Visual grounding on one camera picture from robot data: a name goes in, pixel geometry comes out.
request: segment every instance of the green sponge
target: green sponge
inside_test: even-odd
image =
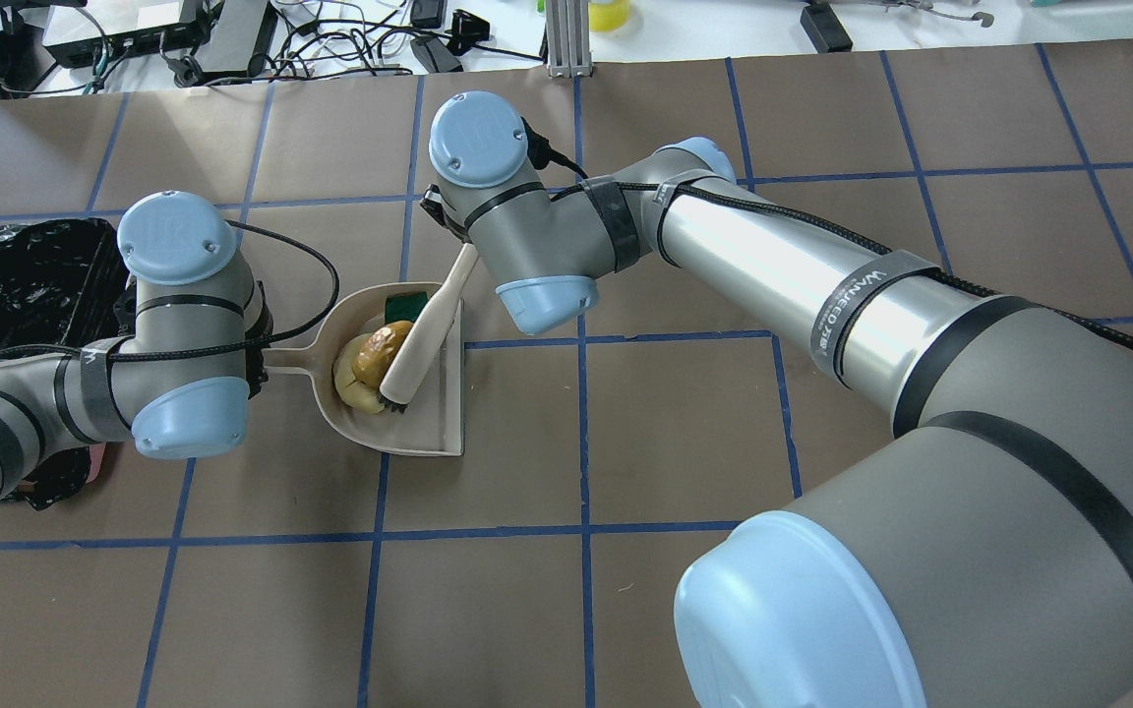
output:
[[[417,323],[418,315],[427,306],[427,299],[426,292],[406,292],[387,297],[383,304],[383,322],[399,323],[400,319],[409,319],[410,323]]]

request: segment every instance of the dustpan handle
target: dustpan handle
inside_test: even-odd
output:
[[[265,370],[280,375],[308,375],[312,357],[307,349],[265,349]]]

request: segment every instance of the light blue joint cap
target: light blue joint cap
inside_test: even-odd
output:
[[[702,708],[926,708],[891,606],[844,544],[767,511],[684,571],[675,640]]]
[[[729,160],[723,150],[719,150],[719,145],[715,145],[714,139],[702,138],[702,136],[698,135],[695,138],[681,139],[680,143],[664,145],[655,150],[655,152],[661,153],[664,150],[673,148],[683,150],[685,153],[693,153],[693,156],[698,157],[698,160],[706,162],[706,167],[710,168],[713,173],[732,181],[732,184],[736,184],[736,171],[733,170],[733,162]]]
[[[459,93],[436,111],[428,152],[443,179],[460,187],[495,187],[527,159],[522,116],[495,93]]]
[[[552,331],[597,304],[597,281],[588,276],[517,280],[495,289],[513,324],[526,335]]]
[[[207,377],[153,400],[134,418],[135,447],[145,458],[185,460],[230,452],[248,430],[248,382]]]
[[[116,234],[125,267],[156,285],[212,276],[229,264],[241,240],[205,198],[171,190],[130,206]]]

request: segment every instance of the power adapter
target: power adapter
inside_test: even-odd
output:
[[[837,19],[837,12],[828,3],[810,3],[803,8],[799,19],[803,31],[816,45],[816,52],[850,52],[853,42],[846,28]]]
[[[437,36],[415,36],[409,41],[414,57],[421,62],[423,68],[433,75],[440,72],[461,71],[462,62],[453,57],[453,53],[444,46],[443,41]]]
[[[440,28],[444,26],[446,0],[414,0],[409,8],[409,26],[418,28]]]

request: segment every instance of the electronic device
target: electronic device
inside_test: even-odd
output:
[[[409,26],[418,28],[440,28],[444,26],[446,0],[414,0],[409,8]]]
[[[415,36],[409,41],[409,46],[414,50],[414,58],[433,75],[462,70],[462,63],[437,36]]]
[[[807,5],[799,18],[803,32],[810,43],[816,45],[816,52],[850,52],[853,42],[846,28],[837,19],[837,12],[828,3]]]
[[[259,75],[270,57],[270,40],[273,40],[278,19],[270,0],[222,3],[212,36],[195,52],[195,63],[203,78]]]
[[[187,49],[206,40],[204,0],[99,0],[86,12],[97,19],[117,53],[130,57]],[[41,44],[62,67],[88,67],[102,40],[90,18],[71,8],[51,8]]]

